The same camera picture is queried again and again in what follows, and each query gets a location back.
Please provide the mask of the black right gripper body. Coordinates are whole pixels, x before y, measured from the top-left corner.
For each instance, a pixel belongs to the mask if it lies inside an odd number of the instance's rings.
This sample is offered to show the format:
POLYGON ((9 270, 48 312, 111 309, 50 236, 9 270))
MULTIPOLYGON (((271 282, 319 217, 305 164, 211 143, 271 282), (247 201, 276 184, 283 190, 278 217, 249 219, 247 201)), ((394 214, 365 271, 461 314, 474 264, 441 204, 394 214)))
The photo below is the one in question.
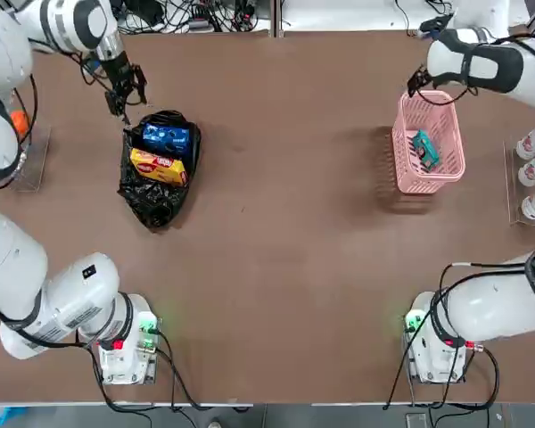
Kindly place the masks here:
POLYGON ((432 76, 425 68, 420 66, 407 81, 407 94, 409 97, 413 97, 419 92, 421 88, 424 88, 432 83, 432 76))

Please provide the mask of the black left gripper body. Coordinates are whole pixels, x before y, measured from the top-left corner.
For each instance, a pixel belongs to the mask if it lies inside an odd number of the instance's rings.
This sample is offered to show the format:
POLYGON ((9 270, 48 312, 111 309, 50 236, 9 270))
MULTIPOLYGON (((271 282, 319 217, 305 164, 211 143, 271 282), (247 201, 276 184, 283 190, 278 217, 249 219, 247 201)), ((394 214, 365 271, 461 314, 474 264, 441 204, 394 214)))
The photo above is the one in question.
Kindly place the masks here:
POLYGON ((103 71, 111 83, 113 92, 132 92, 135 88, 135 74, 126 52, 112 59, 100 60, 103 71))

